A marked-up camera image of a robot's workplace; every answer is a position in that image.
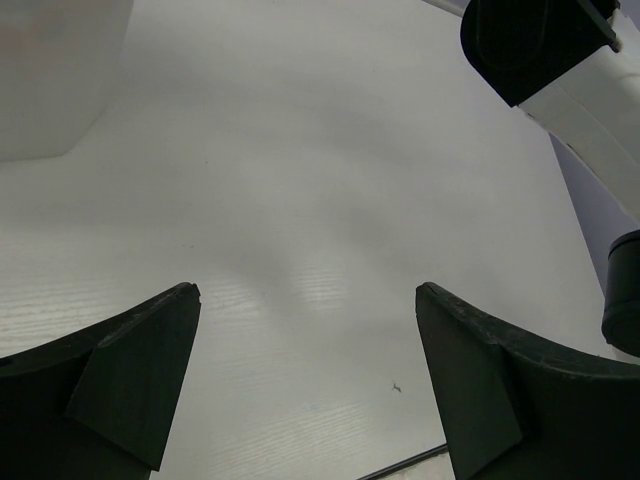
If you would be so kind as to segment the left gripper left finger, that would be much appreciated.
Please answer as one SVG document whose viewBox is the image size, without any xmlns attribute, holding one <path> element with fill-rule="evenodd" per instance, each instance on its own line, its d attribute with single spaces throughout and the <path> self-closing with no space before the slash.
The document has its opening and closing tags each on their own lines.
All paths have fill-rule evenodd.
<svg viewBox="0 0 640 480">
<path fill-rule="evenodd" d="M 1 360 L 4 479 L 148 479 L 160 469 L 198 327 L 178 284 Z"/>
</svg>

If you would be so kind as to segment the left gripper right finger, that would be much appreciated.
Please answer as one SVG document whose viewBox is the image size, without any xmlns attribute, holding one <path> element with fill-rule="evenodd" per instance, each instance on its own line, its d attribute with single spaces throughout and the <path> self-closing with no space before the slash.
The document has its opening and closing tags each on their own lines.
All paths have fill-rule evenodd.
<svg viewBox="0 0 640 480">
<path fill-rule="evenodd" d="M 639 368 L 560 345 L 427 282 L 415 310 L 458 479 L 636 479 Z"/>
</svg>

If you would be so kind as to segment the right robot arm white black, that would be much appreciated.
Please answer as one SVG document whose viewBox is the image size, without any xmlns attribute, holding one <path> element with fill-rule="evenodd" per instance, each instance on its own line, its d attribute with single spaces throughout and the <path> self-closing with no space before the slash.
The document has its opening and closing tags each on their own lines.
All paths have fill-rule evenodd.
<svg viewBox="0 0 640 480">
<path fill-rule="evenodd" d="M 606 251 L 600 319 L 519 326 L 627 363 L 639 360 L 639 27 L 620 1 L 440 1 L 477 75 L 568 150 L 630 228 Z"/>
</svg>

